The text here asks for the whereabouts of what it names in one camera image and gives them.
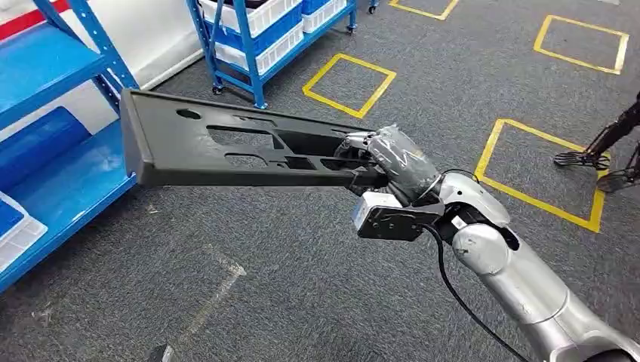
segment cutout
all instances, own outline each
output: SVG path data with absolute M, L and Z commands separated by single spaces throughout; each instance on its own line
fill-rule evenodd
M 297 155 L 333 155 L 342 143 L 342 138 L 321 136 L 290 130 L 278 130 L 278 136 Z
M 315 167 L 307 158 L 302 157 L 285 157 L 289 168 L 295 170 L 315 170 Z
M 255 118 L 255 117 L 245 117 L 243 115 L 236 115 L 235 117 L 237 117 L 241 121 L 249 121 L 249 122 L 254 122 L 256 124 L 262 124 L 262 123 L 266 122 L 266 123 L 270 124 L 272 127 L 277 127 L 278 126 L 277 124 L 275 124 L 274 121 L 272 121 L 270 119 Z
M 238 153 L 229 153 L 224 158 L 233 167 L 238 168 L 262 168 L 266 167 L 266 162 L 256 155 L 242 155 Z
M 191 119 L 201 119 L 202 118 L 200 113 L 197 113 L 196 111 L 192 111 L 191 109 L 186 109 L 186 108 L 176 109 L 176 113 L 180 117 L 184 117 L 184 118 L 191 118 Z
M 322 164 L 332 171 L 355 170 L 362 167 L 362 162 L 325 158 Z
M 258 149 L 283 149 L 284 146 L 265 130 L 245 130 L 241 128 L 208 126 L 209 134 L 216 143 L 223 146 L 246 145 Z

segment black cable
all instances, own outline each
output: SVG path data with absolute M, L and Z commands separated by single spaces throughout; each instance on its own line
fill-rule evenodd
M 467 175 L 471 175 L 471 178 L 475 181 L 475 183 L 480 183 L 480 180 L 478 179 L 478 177 L 471 171 L 467 171 L 467 170 L 463 170 L 462 168 L 450 168 L 448 170 L 446 170 L 445 172 L 443 172 L 443 175 L 446 175 L 449 172 L 461 172 L 461 173 L 466 173 Z
M 509 343 L 505 342 L 502 338 L 500 338 L 500 336 L 498 336 L 493 330 L 491 330 L 491 328 L 487 327 L 487 325 L 484 324 L 480 320 L 480 318 L 478 318 L 478 316 L 475 315 L 475 313 L 473 313 L 471 308 L 469 308 L 469 306 L 462 300 L 462 298 L 460 298 L 454 286 L 451 285 L 451 282 L 447 277 L 447 271 L 445 270 L 444 241 L 442 240 L 442 238 L 440 238 L 440 234 L 432 226 L 423 225 L 423 227 L 429 230 L 429 232 L 431 233 L 431 235 L 433 235 L 435 239 L 435 243 L 438 245 L 438 267 L 440 268 L 440 275 L 442 276 L 442 280 L 444 281 L 445 286 L 447 286 L 447 289 L 449 289 L 449 292 L 451 293 L 452 296 L 454 296 L 458 304 L 460 304 L 462 309 L 464 309 L 464 311 L 471 317 L 471 319 L 473 319 L 474 322 L 476 322 L 483 330 L 485 330 L 486 333 L 489 333 L 489 336 L 493 337 L 493 339 L 495 339 L 496 342 L 500 343 L 500 345 L 502 345 L 507 351 L 513 354 L 521 362 L 529 362 L 527 358 L 522 356 L 522 354 L 519 354 L 518 351 L 516 351 L 511 345 L 509 345 Z

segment yellow tape square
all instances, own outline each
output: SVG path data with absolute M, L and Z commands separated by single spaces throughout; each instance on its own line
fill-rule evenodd
M 578 151 L 578 152 L 584 151 L 584 147 L 575 145 L 565 140 L 561 140 L 558 137 L 551 136 L 550 134 L 541 132 L 527 125 L 524 125 L 520 122 L 513 121 L 512 119 L 498 119 L 496 121 L 496 124 L 494 125 L 494 129 L 491 131 L 491 135 L 489 136 L 489 140 L 487 141 L 485 150 L 482 152 L 480 161 L 478 161 L 478 166 L 475 168 L 475 175 L 478 177 L 478 179 L 495 189 L 498 189 L 502 192 L 505 192 L 508 195 L 513 196 L 514 198 L 518 198 L 524 202 L 527 202 L 547 212 L 550 212 L 556 216 L 560 216 L 562 219 L 566 219 L 568 221 L 573 222 L 574 224 L 578 224 L 588 230 L 591 230 L 592 232 L 599 232 L 600 218 L 602 216 L 602 209 L 605 205 L 605 194 L 604 192 L 598 189 L 595 190 L 595 194 L 593 195 L 593 202 L 591 206 L 591 214 L 589 216 L 589 219 L 585 220 L 581 217 L 568 213 L 551 204 L 547 204 L 544 201 L 540 201 L 536 198 L 532 198 L 529 195 L 526 195 L 518 190 L 512 189 L 506 185 L 503 185 L 502 183 L 499 183 L 498 181 L 494 181 L 485 176 L 485 171 L 487 170 L 489 160 L 491 159 L 491 154 L 494 152 L 496 142 L 498 141 L 498 136 L 500 135 L 500 132 L 502 131 L 504 124 L 510 124 L 513 127 L 517 127 L 525 132 L 535 134 L 538 137 L 541 137 L 553 143 L 557 143 L 560 146 L 564 146 L 568 149 L 573 149 L 574 151 Z M 610 155 L 607 152 L 605 153 L 605 155 L 607 157 L 610 157 Z M 598 171 L 598 178 L 606 175 L 608 171 L 609 170 Z
M 316 83 L 318 83 L 320 78 L 322 78 L 325 74 L 327 74 L 329 69 L 331 69 L 331 67 L 334 66 L 335 63 L 337 63 L 338 60 L 340 60 L 340 59 L 348 60 L 349 62 L 358 64 L 360 66 L 365 66 L 365 67 L 367 67 L 369 69 L 373 69 L 375 71 L 381 72 L 381 73 L 386 75 L 386 78 L 384 79 L 382 84 L 376 89 L 376 91 L 371 95 L 371 97 L 369 97 L 367 102 L 365 102 L 365 104 L 359 110 L 351 109 L 351 108 L 349 108 L 347 106 L 339 104 L 338 102 L 336 102 L 334 100 L 330 100 L 327 97 L 321 96 L 320 94 L 317 94 L 316 92 L 311 90 L 311 88 Z M 323 66 L 313 76 L 313 78 L 311 78 L 311 80 L 309 82 L 307 82 L 302 87 L 302 92 L 307 97 L 311 97 L 314 100 L 318 100 L 320 102 L 326 103 L 329 106 L 337 108 L 337 109 L 339 109 L 339 110 L 341 110 L 343 112 L 349 113 L 350 115 L 352 115 L 354 117 L 362 118 L 367 114 L 367 112 L 369 112 L 369 109 L 371 109 L 371 107 L 374 105 L 374 103 L 376 103 L 378 98 L 380 98 L 380 96 L 382 96 L 382 93 L 384 93 L 384 91 L 386 90 L 386 88 L 389 86 L 389 84 L 391 83 L 391 81 L 394 78 L 395 78 L 395 72 L 392 72 L 392 71 L 390 71 L 388 69 L 384 69 L 384 68 L 379 67 L 379 66 L 376 66 L 375 64 L 367 63 L 364 60 L 360 60 L 360 59 L 357 59 L 357 58 L 354 58 L 354 57 L 350 57 L 350 56 L 348 56 L 346 54 L 338 53 L 338 54 L 334 55 L 334 57 L 331 58 L 331 60 L 329 60 L 329 63 L 325 64 L 325 66 Z
M 422 10 L 418 10 L 415 8 L 409 8 L 408 6 L 404 6 L 404 5 L 400 5 L 398 4 L 398 0 L 391 0 L 389 1 L 389 5 L 398 8 L 398 9 L 402 9 L 402 10 L 406 10 L 406 11 L 410 11 L 412 13 L 415 14 L 420 14 L 420 15 L 424 15 L 425 17 L 432 17 L 438 20 L 444 20 L 449 16 L 449 13 L 454 9 L 454 7 L 456 6 L 456 4 L 458 3 L 458 0 L 451 0 L 451 2 L 449 3 L 449 5 L 447 5 L 447 7 L 445 8 L 445 11 L 442 11 L 442 14 L 431 14 L 431 13 L 427 13 L 426 11 L 422 11 Z
M 604 66 L 595 66 L 593 64 L 589 64 L 589 63 L 583 62 L 582 60 L 574 59 L 574 58 L 571 58 L 571 57 L 566 57 L 564 55 L 557 54 L 557 53 L 554 53 L 552 51 L 548 51 L 546 49 L 542 49 L 542 42 L 544 40 L 544 37 L 546 35 L 547 30 L 549 30 L 549 24 L 551 23 L 551 20 L 560 20 L 560 21 L 564 21 L 566 23 L 575 24 L 575 25 L 578 25 L 578 26 L 584 26 L 584 27 L 589 28 L 589 29 L 599 30 L 601 32 L 608 32 L 609 34 L 620 36 L 620 43 L 618 44 L 618 53 L 616 55 L 616 63 L 614 65 L 614 67 L 613 68 L 607 68 L 607 67 L 604 67 Z M 618 32 L 617 30 L 611 30 L 611 29 L 603 28 L 601 26 L 591 25 L 591 24 L 583 23 L 583 22 L 577 21 L 577 20 L 566 19 L 564 17 L 558 17 L 556 15 L 548 15 L 546 17 L 546 19 L 544 20 L 544 22 L 542 23 L 542 27 L 540 27 L 540 32 L 538 32 L 538 36 L 536 37 L 536 41 L 534 42 L 534 50 L 537 51 L 537 52 L 540 52 L 542 54 L 546 54 L 546 55 L 548 55 L 550 57 L 566 60 L 569 63 L 577 64 L 579 66 L 586 66 L 586 67 L 591 68 L 591 69 L 596 69 L 596 70 L 600 70 L 602 72 L 613 73 L 613 74 L 618 74 L 619 75 L 620 72 L 622 71 L 622 66 L 624 64 L 624 57 L 625 57 L 625 53 L 626 53 L 626 45 L 627 45 L 627 43 L 629 43 L 629 34 L 626 34 L 624 32 Z

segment blue metal shelf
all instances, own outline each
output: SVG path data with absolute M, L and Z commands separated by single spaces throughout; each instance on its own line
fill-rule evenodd
M 48 231 L 0 274 L 0 291 L 135 184 L 135 176 L 125 172 L 123 152 L 118 120 L 5 192 Z
M 47 23 L 0 43 L 0 130 L 100 74 L 107 62 Z
M 229 64 L 218 60 L 215 55 L 215 42 L 216 42 L 216 33 L 220 28 L 220 16 L 222 13 L 222 6 L 218 6 L 216 9 L 216 15 L 213 22 L 213 26 L 208 26 L 205 22 L 205 19 L 202 17 L 202 13 L 198 8 L 197 0 L 186 0 L 187 6 L 189 7 L 189 13 L 191 14 L 191 18 L 193 19 L 193 23 L 195 24 L 196 33 L 200 39 L 200 45 L 205 53 L 205 59 L 207 62 L 207 67 L 211 77 L 213 78 L 213 86 L 214 91 L 218 92 L 218 90 L 222 89 L 222 81 L 228 81 L 231 84 L 234 84 L 237 87 L 240 87 L 246 91 L 251 92 L 254 95 L 256 108 L 265 109 L 267 104 L 264 101 L 263 95 L 263 86 L 264 83 L 267 82 L 271 77 L 273 77 L 277 72 L 279 72 L 283 67 L 289 64 L 299 53 L 304 51 L 307 47 L 309 47 L 315 40 L 317 40 L 322 34 L 327 32 L 335 23 L 345 17 L 347 14 L 349 15 L 349 25 L 347 29 L 352 32 L 355 27 L 355 0 L 347 0 L 347 5 L 344 9 L 342 9 L 338 14 L 334 15 L 329 21 L 322 24 L 314 33 L 305 34 L 301 43 L 296 45 L 289 53 L 285 55 L 284 58 L 279 60 L 276 64 L 274 64 L 269 70 L 266 71 L 265 74 L 260 75 L 257 71 L 256 64 L 256 56 L 258 55 L 256 49 L 254 48 L 254 44 L 251 40 L 251 34 L 249 32 L 249 24 L 247 19 L 247 8 L 245 7 L 245 0 L 235 0 L 234 8 L 235 15 L 238 19 L 238 25 L 240 28 L 240 36 L 242 37 L 242 51 L 245 53 L 245 57 L 247 59 L 248 70 L 243 69 L 240 66 L 236 66 L 234 64 Z M 371 4 L 376 4 L 377 0 L 371 0 Z M 232 75 L 225 73 L 223 70 L 219 69 L 217 64 L 225 63 L 230 66 L 232 69 L 245 74 L 249 77 L 250 83 L 246 83 L 239 79 L 234 78 Z
M 123 87 L 138 88 L 89 7 L 67 0 L 97 49 L 89 49 L 49 0 L 33 0 L 46 19 L 0 42 L 0 130 L 85 81 L 119 114 Z M 135 184 L 124 167 L 119 121 L 91 136 L 65 109 L 55 109 L 2 141 L 0 189 L 48 227 L 0 273 L 0 292 L 59 247 Z

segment black panel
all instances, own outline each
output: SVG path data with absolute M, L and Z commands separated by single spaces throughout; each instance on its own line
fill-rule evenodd
M 335 158 L 368 130 L 275 112 L 124 90 L 125 163 L 145 185 L 374 186 L 369 160 Z

